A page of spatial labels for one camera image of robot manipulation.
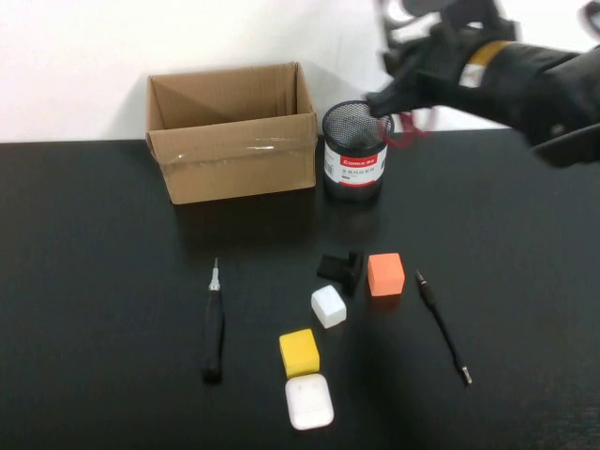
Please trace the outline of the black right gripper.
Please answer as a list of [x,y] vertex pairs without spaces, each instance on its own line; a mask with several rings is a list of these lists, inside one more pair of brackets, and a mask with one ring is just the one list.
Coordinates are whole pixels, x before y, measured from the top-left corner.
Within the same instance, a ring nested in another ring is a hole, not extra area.
[[472,91],[459,84],[472,55],[472,28],[455,21],[440,21],[423,37],[399,40],[396,33],[410,21],[385,21],[388,49],[385,69],[392,80],[383,90],[365,96],[373,117],[410,112],[422,101],[470,101]]

